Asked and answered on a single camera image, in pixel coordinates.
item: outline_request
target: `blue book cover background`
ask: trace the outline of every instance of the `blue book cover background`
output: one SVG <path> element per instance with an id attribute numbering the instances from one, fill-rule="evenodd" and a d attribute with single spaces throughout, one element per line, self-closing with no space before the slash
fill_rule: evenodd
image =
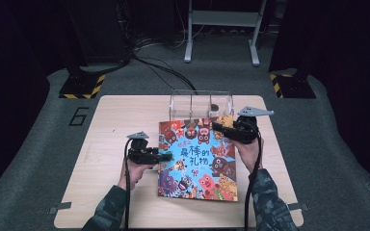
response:
<path id="1" fill-rule="evenodd" d="M 232 116 L 162 121 L 159 152 L 172 154 L 158 166 L 158 195 L 237 201 L 235 147 L 212 122 L 231 126 Z"/>

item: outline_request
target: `person's left hand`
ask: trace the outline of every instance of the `person's left hand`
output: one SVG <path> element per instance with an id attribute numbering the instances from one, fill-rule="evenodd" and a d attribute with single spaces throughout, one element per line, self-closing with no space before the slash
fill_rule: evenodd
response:
<path id="1" fill-rule="evenodd" d="M 134 190 L 137 182 L 143 177 L 143 173 L 146 169 L 153 168 L 155 165 L 137 165 L 131 160 L 127 161 L 128 170 L 130 172 L 130 190 Z M 125 179 L 125 161 L 122 161 L 121 174 L 119 175 L 119 183 L 117 184 L 120 188 L 126 190 L 127 182 Z"/>

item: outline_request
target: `metal leg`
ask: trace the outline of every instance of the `metal leg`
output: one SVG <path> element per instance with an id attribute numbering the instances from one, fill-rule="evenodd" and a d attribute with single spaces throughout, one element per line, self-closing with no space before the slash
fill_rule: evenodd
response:
<path id="1" fill-rule="evenodd" d="M 191 62 L 192 56 L 192 0 L 189 0 L 189 11 L 188 11 L 188 42 L 186 43 L 186 50 L 185 50 L 185 63 Z"/>
<path id="2" fill-rule="evenodd" d="M 260 5 L 260 12 L 257 15 L 257 20 L 256 20 L 256 25 L 254 27 L 254 32 L 253 32 L 253 38 L 249 40 L 249 47 L 251 48 L 251 62 L 253 63 L 254 66 L 259 66 L 259 57 L 257 55 L 257 49 L 256 49 L 256 43 L 257 43 L 257 36 L 260 31 L 260 25 L 261 21 L 263 18 L 263 13 L 264 13 L 264 8 L 266 6 L 267 0 L 263 0 L 261 5 Z"/>

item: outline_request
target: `book cover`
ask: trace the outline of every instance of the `book cover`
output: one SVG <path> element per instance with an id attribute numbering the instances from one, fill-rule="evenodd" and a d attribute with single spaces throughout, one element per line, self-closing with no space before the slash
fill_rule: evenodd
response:
<path id="1" fill-rule="evenodd" d="M 159 123 L 159 152 L 172 154 L 158 165 L 159 196 L 237 201 L 235 147 L 213 121 L 233 124 L 231 115 Z"/>

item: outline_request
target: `sleeve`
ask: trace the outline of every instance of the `sleeve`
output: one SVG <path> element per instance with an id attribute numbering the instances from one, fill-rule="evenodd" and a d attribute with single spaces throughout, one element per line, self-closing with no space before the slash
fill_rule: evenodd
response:
<path id="1" fill-rule="evenodd" d="M 287 205 L 278 197 L 278 187 L 267 169 L 257 171 L 251 196 L 258 231 L 299 230 Z"/>
<path id="2" fill-rule="evenodd" d="M 98 203 L 82 231 L 119 230 L 125 208 L 125 190 L 113 186 Z"/>

